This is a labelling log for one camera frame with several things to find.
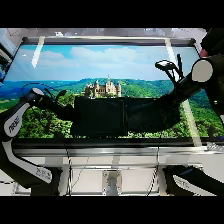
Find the black border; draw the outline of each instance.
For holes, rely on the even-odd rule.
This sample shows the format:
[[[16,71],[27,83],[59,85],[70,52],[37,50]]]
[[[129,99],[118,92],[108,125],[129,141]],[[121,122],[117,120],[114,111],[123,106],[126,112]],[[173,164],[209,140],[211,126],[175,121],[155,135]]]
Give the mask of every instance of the black border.
[[[92,37],[80,37],[80,38],[71,38],[71,37],[45,37],[44,44],[53,45],[53,44],[66,44],[66,45],[137,45],[137,46],[166,46],[165,37],[160,37],[159,39],[153,39],[153,37],[140,39],[138,37],[133,37],[129,39],[128,37],[116,37],[116,39],[102,38],[98,37],[94,39]],[[171,46],[175,47],[195,47],[195,40],[190,38],[176,39],[169,38],[171,42]],[[37,45],[39,42],[39,37],[25,37],[22,39],[21,45]],[[219,145],[223,145],[223,139],[221,137],[200,137],[202,145],[207,145],[207,142],[218,143]],[[47,148],[47,149],[61,149],[64,148],[116,148],[116,147],[152,147],[158,146],[158,138],[119,138],[119,139],[64,139],[63,141],[60,139],[43,139],[43,138],[15,138],[13,140],[13,148],[15,149],[32,149],[32,148]],[[192,137],[182,137],[182,138],[161,138],[160,146],[162,147],[193,147],[194,143]]]

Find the sky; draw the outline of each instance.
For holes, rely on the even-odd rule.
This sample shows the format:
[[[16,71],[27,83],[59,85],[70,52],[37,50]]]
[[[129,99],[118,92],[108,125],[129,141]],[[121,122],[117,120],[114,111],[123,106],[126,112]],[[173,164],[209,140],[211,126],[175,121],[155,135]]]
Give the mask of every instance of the sky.
[[[169,60],[165,46],[44,45],[36,67],[37,45],[22,45],[6,76],[7,81],[71,80],[84,78],[167,80],[155,62]],[[198,59],[192,47],[173,47],[181,54],[187,75]]]

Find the television screen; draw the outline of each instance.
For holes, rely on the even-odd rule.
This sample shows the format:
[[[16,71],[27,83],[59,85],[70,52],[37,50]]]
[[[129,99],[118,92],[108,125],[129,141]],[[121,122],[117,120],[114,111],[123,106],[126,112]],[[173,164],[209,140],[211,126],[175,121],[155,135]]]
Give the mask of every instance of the television screen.
[[[172,47],[174,54],[182,57],[183,72],[187,75],[199,58],[194,47]],[[133,97],[158,98],[173,89],[173,84],[155,62],[170,60],[166,46],[139,45],[37,45],[20,46],[0,87],[0,112],[15,105],[22,94],[32,87],[67,90],[60,103],[74,105],[76,96],[92,98]],[[111,89],[106,91],[106,83]],[[98,83],[99,91],[94,91]],[[211,109],[205,91],[191,97],[190,106],[198,133],[201,137],[223,136],[224,131],[218,116]],[[50,111],[29,109],[23,116],[19,138],[54,138],[61,132],[70,134],[71,121],[62,121]],[[126,138],[158,138],[160,133],[132,133]],[[181,121],[163,132],[163,138],[191,137],[183,107]]]

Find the logo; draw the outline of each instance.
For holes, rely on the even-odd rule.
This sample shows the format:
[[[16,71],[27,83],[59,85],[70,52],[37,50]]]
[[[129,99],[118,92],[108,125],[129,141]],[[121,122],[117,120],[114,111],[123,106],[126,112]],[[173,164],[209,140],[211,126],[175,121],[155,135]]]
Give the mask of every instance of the logo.
[[[12,124],[9,126],[9,132],[13,132],[15,127],[19,124],[19,117],[17,116],[16,119],[12,122]]]

